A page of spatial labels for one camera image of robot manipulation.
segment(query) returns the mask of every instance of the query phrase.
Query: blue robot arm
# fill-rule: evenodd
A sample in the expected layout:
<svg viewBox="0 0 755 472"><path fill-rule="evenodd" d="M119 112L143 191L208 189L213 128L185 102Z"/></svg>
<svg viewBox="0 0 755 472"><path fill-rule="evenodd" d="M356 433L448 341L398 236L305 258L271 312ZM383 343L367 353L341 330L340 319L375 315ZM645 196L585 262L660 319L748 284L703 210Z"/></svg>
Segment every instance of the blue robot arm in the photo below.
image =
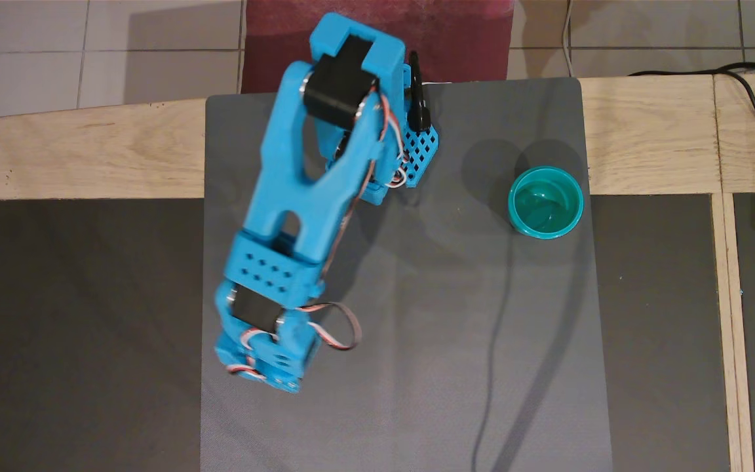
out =
<svg viewBox="0 0 755 472"><path fill-rule="evenodd" d="M326 338L309 312L324 307L311 303L324 292L324 273L354 203L380 205L390 187L416 186L438 147L417 56L406 65L400 39L329 13L311 35L311 56L312 64L294 62L284 72L252 203L215 293L221 362L290 392L299 391ZM308 116L326 159L318 180L303 167ZM299 219L298 234L282 230L288 213Z"/></svg>

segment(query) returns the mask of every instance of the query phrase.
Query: black knob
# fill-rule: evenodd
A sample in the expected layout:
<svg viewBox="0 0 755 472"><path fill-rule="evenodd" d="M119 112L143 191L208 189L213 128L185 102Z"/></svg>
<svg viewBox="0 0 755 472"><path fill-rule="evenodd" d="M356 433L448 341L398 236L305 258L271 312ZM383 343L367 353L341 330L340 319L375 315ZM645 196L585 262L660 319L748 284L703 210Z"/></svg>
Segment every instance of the black knob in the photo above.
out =
<svg viewBox="0 0 755 472"><path fill-rule="evenodd" d="M407 123L414 132L425 132L431 126L429 110L425 105L425 89L421 83L421 68L419 54L410 51L410 112L407 113Z"/></svg>

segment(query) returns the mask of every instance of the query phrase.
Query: red mat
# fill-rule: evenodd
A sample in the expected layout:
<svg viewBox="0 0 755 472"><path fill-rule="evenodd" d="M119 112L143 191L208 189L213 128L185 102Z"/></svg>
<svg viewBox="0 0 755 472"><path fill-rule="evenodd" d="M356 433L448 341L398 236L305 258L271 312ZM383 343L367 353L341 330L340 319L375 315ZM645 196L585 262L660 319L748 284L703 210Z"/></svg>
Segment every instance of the red mat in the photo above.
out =
<svg viewBox="0 0 755 472"><path fill-rule="evenodd" d="M506 78L513 0L247 0L243 93L275 92L326 12L397 36L419 52L425 81Z"/></svg>

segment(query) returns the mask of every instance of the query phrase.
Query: wooden table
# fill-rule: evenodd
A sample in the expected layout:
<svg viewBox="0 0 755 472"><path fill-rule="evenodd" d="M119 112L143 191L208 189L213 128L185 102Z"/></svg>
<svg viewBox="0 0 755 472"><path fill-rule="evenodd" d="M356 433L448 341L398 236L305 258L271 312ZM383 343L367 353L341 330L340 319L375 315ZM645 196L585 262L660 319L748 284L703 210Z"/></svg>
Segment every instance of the wooden table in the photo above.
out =
<svg viewBox="0 0 755 472"><path fill-rule="evenodd" d="M729 77L581 86L593 194L710 195L731 470L753 470L732 197L755 192L750 102ZM202 99L0 117L0 199L201 198L203 167Z"/></svg>

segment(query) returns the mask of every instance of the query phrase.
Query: green plastic cup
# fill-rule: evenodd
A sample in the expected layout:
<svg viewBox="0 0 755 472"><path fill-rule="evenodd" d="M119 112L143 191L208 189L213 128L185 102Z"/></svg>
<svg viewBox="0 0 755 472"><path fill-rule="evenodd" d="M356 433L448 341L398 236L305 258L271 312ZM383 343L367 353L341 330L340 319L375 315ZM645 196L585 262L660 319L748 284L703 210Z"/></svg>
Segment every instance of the green plastic cup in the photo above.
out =
<svg viewBox="0 0 755 472"><path fill-rule="evenodd" d="M555 239L575 228L584 212L581 186L558 167L534 167L522 173L509 192L509 217L519 232Z"/></svg>

